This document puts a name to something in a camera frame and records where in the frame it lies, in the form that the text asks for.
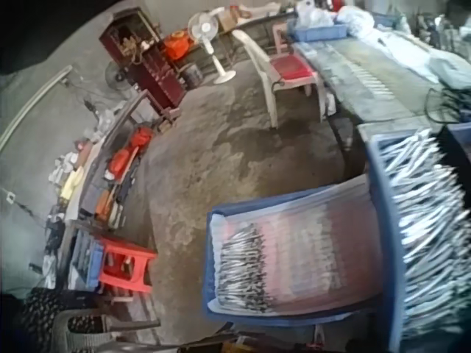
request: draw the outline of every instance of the pipe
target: pipe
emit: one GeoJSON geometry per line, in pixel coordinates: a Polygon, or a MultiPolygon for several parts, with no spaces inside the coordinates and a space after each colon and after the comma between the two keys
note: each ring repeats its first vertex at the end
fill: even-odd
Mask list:
{"type": "Polygon", "coordinates": [[[48,93],[52,87],[56,83],[58,83],[61,79],[66,77],[72,71],[72,66],[68,65],[59,71],[56,76],[52,77],[43,87],[41,87],[33,97],[29,99],[29,101],[21,108],[18,114],[15,115],[13,120],[8,124],[7,129],[1,134],[0,137],[0,152],[3,150],[5,145],[7,144],[8,140],[12,137],[13,133],[15,132],[16,128],[20,125],[23,121],[26,114],[48,93]]]}

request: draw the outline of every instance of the gray plastic chair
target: gray plastic chair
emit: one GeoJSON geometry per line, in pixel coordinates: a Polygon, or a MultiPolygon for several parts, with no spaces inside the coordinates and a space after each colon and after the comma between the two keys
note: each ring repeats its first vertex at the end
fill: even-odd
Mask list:
{"type": "Polygon", "coordinates": [[[52,352],[71,353],[80,349],[95,349],[103,343],[113,342],[123,332],[151,329],[160,326],[160,320],[123,322],[102,310],[66,310],[59,313],[52,326],[52,352]],[[80,316],[100,317],[102,333],[75,333],[68,329],[68,321],[80,316]]]}

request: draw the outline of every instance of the red cushion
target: red cushion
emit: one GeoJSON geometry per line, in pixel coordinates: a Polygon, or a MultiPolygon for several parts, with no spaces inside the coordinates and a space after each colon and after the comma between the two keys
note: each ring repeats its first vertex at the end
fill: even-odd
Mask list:
{"type": "Polygon", "coordinates": [[[288,54],[274,57],[270,60],[276,71],[283,79],[302,79],[314,75],[314,70],[297,55],[288,54]]]}

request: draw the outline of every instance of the blue crate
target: blue crate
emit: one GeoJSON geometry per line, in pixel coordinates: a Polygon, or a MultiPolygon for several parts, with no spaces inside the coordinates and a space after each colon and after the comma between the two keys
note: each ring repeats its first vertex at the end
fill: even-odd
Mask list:
{"type": "Polygon", "coordinates": [[[315,27],[309,29],[295,29],[295,21],[288,22],[288,33],[298,42],[317,42],[319,40],[342,39],[347,36],[347,26],[334,24],[333,26],[315,27]]]}
{"type": "Polygon", "coordinates": [[[396,27],[397,22],[399,22],[400,17],[396,15],[384,15],[382,13],[371,13],[373,19],[375,20],[375,27],[378,25],[392,28],[396,27]]]}
{"type": "Polygon", "coordinates": [[[82,230],[77,233],[71,266],[75,267],[85,286],[82,290],[94,291],[98,287],[103,252],[103,245],[94,236],[82,230]]]}
{"type": "Polygon", "coordinates": [[[213,210],[208,213],[206,220],[205,278],[203,281],[202,289],[202,309],[207,317],[219,321],[238,322],[241,324],[254,326],[300,327],[342,320],[347,316],[352,315],[353,313],[371,310],[372,307],[376,307],[378,305],[378,298],[373,298],[364,302],[332,310],[324,310],[316,313],[303,315],[285,315],[272,317],[228,315],[215,313],[208,308],[208,303],[216,298],[214,283],[213,242],[211,239],[209,227],[212,215],[219,214],[229,216],[259,210],[261,208],[282,204],[283,202],[301,199],[302,197],[318,193],[322,190],[325,190],[326,188],[328,187],[299,191],[296,193],[289,193],[282,196],[273,196],[265,199],[255,199],[246,202],[239,202],[236,204],[221,204],[219,206],[214,207],[213,210]]]}
{"type": "Polygon", "coordinates": [[[99,285],[98,277],[102,268],[104,247],[98,241],[94,240],[90,247],[90,261],[88,263],[87,281],[88,288],[97,288],[99,285]]]}
{"type": "Polygon", "coordinates": [[[406,267],[400,242],[399,215],[392,201],[392,189],[384,171],[380,150],[414,132],[375,135],[366,146],[369,161],[369,189],[378,215],[383,252],[383,301],[378,311],[379,332],[388,352],[398,352],[403,331],[403,302],[406,267]]]}
{"type": "MultiPolygon", "coordinates": [[[[399,215],[392,201],[392,189],[385,173],[380,150],[397,143],[415,130],[375,135],[366,146],[369,161],[370,193],[378,214],[380,243],[383,252],[383,298],[378,310],[380,336],[388,352],[400,351],[403,332],[404,297],[406,289],[403,262],[404,249],[400,241],[399,215]]],[[[445,153],[443,162],[453,166],[458,182],[465,191],[464,203],[471,208],[471,162],[462,148],[471,143],[471,124],[444,127],[436,136],[440,150],[445,153]]]]}

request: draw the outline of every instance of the wall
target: wall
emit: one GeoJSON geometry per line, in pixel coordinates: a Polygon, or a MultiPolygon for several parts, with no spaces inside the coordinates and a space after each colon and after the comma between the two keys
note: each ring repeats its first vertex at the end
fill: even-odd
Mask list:
{"type": "Polygon", "coordinates": [[[387,13],[392,5],[408,17],[419,12],[443,13],[447,0],[365,0],[365,8],[376,13],[387,13]]]}
{"type": "MultiPolygon", "coordinates": [[[[48,183],[48,175],[54,170],[54,159],[71,151],[74,140],[96,124],[81,101],[88,96],[113,106],[123,99],[105,82],[105,69],[111,58],[98,36],[109,23],[112,13],[134,6],[142,6],[145,10],[145,4],[139,0],[113,5],[78,29],[46,61],[15,73],[9,85],[1,91],[0,131],[41,86],[69,64],[76,70],[70,75],[71,81],[100,95],[55,86],[26,116],[0,154],[0,188],[15,193],[17,201],[38,217],[33,219],[17,205],[6,203],[0,189],[2,292],[32,287],[40,279],[28,269],[28,265],[30,262],[42,264],[44,220],[57,200],[54,188],[48,183]]],[[[14,294],[21,296],[24,292],[15,290],[14,294]]]]}
{"type": "Polygon", "coordinates": [[[188,20],[195,13],[212,10],[217,7],[228,7],[244,4],[247,7],[263,6],[270,0],[144,0],[153,21],[160,24],[165,34],[188,26],[188,20]]]}

